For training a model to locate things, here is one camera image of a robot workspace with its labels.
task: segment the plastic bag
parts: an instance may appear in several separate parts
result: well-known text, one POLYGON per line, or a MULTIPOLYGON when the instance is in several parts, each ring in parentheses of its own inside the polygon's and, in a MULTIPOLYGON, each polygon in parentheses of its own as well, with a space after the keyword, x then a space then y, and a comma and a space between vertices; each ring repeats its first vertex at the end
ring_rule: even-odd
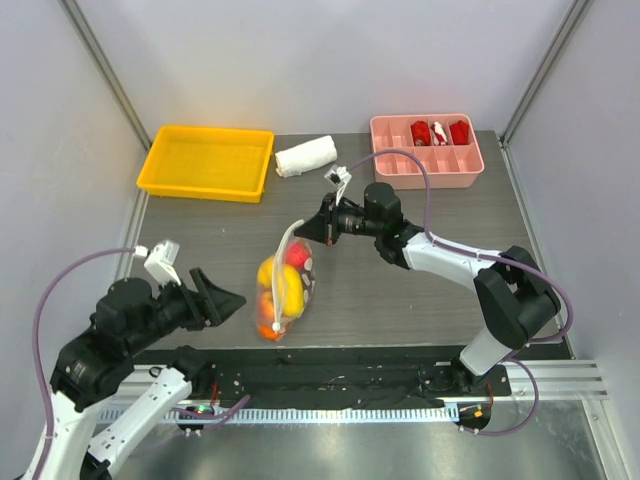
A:
POLYGON ((293 237, 293 231, 303 223, 298 220, 285 231, 276 253, 258 269, 256 324, 268 340, 280 340, 313 295, 316 282, 311 247, 306 240, 293 237))

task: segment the white wall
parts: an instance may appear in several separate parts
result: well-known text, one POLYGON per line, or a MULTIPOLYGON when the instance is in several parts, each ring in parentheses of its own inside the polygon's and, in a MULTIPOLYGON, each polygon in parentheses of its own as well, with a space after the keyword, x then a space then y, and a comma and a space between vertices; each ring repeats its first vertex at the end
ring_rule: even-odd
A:
MULTIPOLYGON (((71 261, 120 246, 143 152, 55 1, 0 2, 0 478, 24 473, 44 425, 31 319, 71 261)), ((45 370, 88 325, 116 259, 78 271, 44 312, 45 370)))
POLYGON ((166 123, 368 131, 465 112, 503 130, 570 0, 80 0, 151 136, 166 123))
MULTIPOLYGON (((640 451, 640 3, 594 2, 512 143, 551 273, 640 451)), ((634 465, 638 475, 638 465, 634 465)))

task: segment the pink bin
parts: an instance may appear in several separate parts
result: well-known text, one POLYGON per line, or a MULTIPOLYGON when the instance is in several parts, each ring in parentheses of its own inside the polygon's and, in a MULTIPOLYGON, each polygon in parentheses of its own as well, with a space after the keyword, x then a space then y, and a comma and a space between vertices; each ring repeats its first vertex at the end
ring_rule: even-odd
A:
MULTIPOLYGON (((426 167, 431 188, 467 188, 484 170, 484 161, 476 141, 473 125, 469 117, 462 114, 450 115, 387 115, 371 119, 371 142, 374 152, 395 148, 413 153, 426 167), (417 121, 427 122, 431 133, 431 145, 415 147, 411 125, 417 121), (469 125, 466 145, 453 145, 449 126, 463 120, 469 125), (440 122, 447 135, 448 144, 433 146, 431 126, 440 122)), ((375 176, 378 182, 385 182, 399 190, 424 188, 424 179, 418 166, 404 155, 381 155, 374 159, 375 176)))

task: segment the gray floor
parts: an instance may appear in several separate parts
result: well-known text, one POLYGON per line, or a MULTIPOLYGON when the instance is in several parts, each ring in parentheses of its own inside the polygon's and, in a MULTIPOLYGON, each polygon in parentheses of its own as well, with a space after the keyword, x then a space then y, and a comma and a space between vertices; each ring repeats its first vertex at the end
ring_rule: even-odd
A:
MULTIPOLYGON (((492 429, 513 426, 529 402, 496 404, 492 429)), ((605 474, 580 402, 543 402, 521 432, 500 438, 451 424, 225 427, 202 438, 156 427, 118 479, 599 480, 605 474)))
MULTIPOLYGON (((276 137, 275 149, 314 137, 276 137)), ((340 164, 351 164, 371 152, 368 134, 333 137, 340 164)), ((503 250, 515 244, 530 249, 496 136, 486 131, 477 137, 486 169, 471 188, 432 191, 432 230, 481 248, 503 250)), ((181 250, 176 268, 183 278, 199 266, 214 283, 248 299, 221 327, 175 332, 152 348, 272 345, 254 327, 256 272, 277 248, 285 228, 318 210, 329 189, 322 178, 325 170, 282 179, 270 165, 258 205, 149 199, 140 243, 177 241, 181 250)), ((373 166, 363 166, 346 195, 361 203, 364 187, 373 180, 373 166)), ((405 215, 421 224, 424 191, 403 191, 399 196, 405 215)), ((279 343, 282 346, 464 344, 483 325, 474 293, 434 275, 388 265, 378 256, 373 239, 343 235, 336 246, 316 244, 313 252, 316 293, 304 316, 279 343)), ((145 276, 140 263, 134 264, 132 274, 145 276)), ((548 325, 542 333, 554 328, 548 325)))

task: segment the white cloth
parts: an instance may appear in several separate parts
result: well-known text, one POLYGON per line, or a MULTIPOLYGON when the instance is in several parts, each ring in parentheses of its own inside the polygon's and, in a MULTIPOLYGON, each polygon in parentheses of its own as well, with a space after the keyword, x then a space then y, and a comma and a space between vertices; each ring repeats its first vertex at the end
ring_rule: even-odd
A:
POLYGON ((287 178, 315 170, 338 158, 336 146, 330 135, 302 143, 289 150, 276 153, 276 172, 287 178))

